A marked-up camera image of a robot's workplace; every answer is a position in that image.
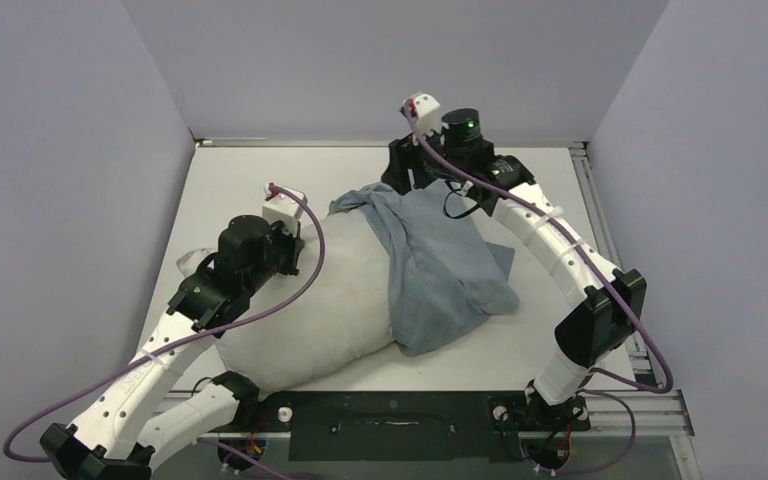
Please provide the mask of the white pillow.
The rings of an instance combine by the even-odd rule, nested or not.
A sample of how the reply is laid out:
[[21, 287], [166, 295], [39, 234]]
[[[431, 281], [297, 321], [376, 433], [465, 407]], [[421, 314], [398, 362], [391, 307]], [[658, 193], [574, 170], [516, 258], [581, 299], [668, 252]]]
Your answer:
[[331, 214], [321, 225], [326, 255], [313, 285], [279, 312], [226, 332], [177, 388], [226, 370], [262, 394], [386, 386], [381, 375], [395, 353], [388, 253], [357, 210]]

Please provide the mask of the light blue pillowcase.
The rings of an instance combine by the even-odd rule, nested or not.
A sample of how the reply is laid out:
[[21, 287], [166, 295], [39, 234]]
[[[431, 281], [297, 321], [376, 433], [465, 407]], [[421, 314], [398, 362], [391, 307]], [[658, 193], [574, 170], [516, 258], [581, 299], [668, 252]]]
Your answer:
[[462, 199], [441, 180], [404, 195], [378, 182], [333, 200], [332, 214], [357, 211], [387, 252], [394, 341], [414, 357], [518, 311], [509, 284], [515, 250], [488, 243]]

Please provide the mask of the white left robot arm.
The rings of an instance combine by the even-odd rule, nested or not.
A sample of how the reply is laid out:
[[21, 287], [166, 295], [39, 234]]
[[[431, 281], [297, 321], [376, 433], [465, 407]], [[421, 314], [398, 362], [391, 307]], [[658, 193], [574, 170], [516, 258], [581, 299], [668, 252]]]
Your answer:
[[66, 479], [148, 479], [199, 435], [256, 421], [257, 389], [240, 374], [220, 375], [206, 392], [161, 415], [160, 402], [185, 370], [241, 317], [274, 275], [295, 275], [304, 242], [297, 216], [232, 219], [179, 285], [133, 362], [69, 424], [53, 424], [40, 444]]

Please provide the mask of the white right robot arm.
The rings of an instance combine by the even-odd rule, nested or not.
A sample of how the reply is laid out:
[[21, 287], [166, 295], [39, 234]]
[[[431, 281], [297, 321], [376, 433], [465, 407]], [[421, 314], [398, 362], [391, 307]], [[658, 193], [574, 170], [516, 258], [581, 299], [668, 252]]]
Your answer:
[[405, 101], [401, 113], [411, 131], [390, 142], [383, 182], [404, 195], [444, 181], [513, 233], [572, 308], [555, 327], [548, 364], [525, 390], [527, 419], [549, 428], [594, 368], [635, 333], [646, 282], [592, 248], [519, 159], [496, 153], [482, 135], [477, 110], [443, 113], [434, 99], [416, 97]]

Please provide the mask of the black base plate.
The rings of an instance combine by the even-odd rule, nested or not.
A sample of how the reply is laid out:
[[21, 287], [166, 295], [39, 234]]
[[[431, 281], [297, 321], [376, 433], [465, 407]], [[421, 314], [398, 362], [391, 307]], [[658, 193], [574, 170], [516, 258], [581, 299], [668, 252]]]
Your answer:
[[224, 437], [283, 437], [292, 461], [449, 461], [521, 459], [559, 445], [563, 434], [586, 432], [586, 403], [536, 407], [510, 391], [286, 391], [239, 408], [216, 428]]

